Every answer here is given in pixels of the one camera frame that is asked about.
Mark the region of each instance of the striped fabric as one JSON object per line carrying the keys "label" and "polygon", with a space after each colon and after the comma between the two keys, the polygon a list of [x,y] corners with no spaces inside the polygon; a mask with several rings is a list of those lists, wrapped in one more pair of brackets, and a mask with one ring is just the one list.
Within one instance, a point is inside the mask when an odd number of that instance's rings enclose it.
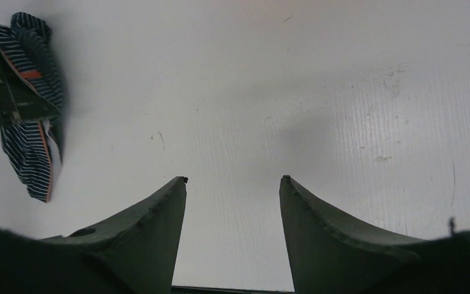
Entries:
{"label": "striped fabric", "polygon": [[[62,86],[48,49],[50,38],[50,27],[27,13],[14,14],[10,27],[0,24],[0,50],[8,64],[26,85],[61,110]],[[20,181],[31,197],[43,202],[50,201],[53,161],[60,158],[51,133],[56,122],[54,119],[1,128],[2,148]]]}

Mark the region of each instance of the orange trim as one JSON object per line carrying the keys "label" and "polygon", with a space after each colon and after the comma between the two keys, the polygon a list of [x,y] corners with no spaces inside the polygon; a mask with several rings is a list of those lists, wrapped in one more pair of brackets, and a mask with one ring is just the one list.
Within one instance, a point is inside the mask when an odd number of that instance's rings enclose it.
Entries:
{"label": "orange trim", "polygon": [[44,129],[42,128],[42,124],[39,122],[39,132],[40,137],[42,138],[42,143],[44,144],[44,151],[46,152],[46,158],[50,163],[50,185],[48,186],[48,192],[46,192],[46,202],[51,200],[51,174],[53,173],[53,164],[51,163],[50,152],[48,150],[48,144],[46,143],[46,137],[44,136]]}
{"label": "orange trim", "polygon": [[20,73],[22,78],[42,78],[42,75],[38,70],[27,70]]}

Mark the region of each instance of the folded cloth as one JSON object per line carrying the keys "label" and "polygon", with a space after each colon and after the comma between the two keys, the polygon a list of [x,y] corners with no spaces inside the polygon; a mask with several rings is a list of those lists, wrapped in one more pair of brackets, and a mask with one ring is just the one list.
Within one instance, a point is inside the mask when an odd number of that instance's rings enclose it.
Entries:
{"label": "folded cloth", "polygon": [[[10,27],[0,24],[0,51],[8,65],[40,97],[62,110],[60,74],[48,49],[51,29],[24,12],[12,16]],[[32,198],[49,202],[61,168],[58,142],[51,128],[59,118],[1,128],[1,143],[19,180]]]}

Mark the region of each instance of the white surface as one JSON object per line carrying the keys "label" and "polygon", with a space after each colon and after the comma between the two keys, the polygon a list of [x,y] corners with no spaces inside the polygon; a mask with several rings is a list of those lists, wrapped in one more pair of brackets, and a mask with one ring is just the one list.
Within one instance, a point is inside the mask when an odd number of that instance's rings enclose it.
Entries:
{"label": "white surface", "polygon": [[2,227],[69,234],[185,175],[174,283],[280,290],[283,174],[395,232],[470,228],[470,1],[0,0],[0,22],[17,10],[53,27],[70,118],[49,205],[0,150]]}

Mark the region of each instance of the striped cloth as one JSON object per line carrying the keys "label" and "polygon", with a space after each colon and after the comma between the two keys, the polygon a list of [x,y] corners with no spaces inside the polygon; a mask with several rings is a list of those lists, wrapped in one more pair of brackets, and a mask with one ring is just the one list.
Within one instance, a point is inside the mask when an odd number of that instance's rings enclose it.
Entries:
{"label": "striped cloth", "polygon": [[[62,109],[59,72],[48,49],[51,29],[30,14],[13,15],[11,26],[0,24],[0,51],[10,67],[40,97]],[[51,127],[58,119],[1,128],[4,152],[32,198],[49,202],[60,153]]]}

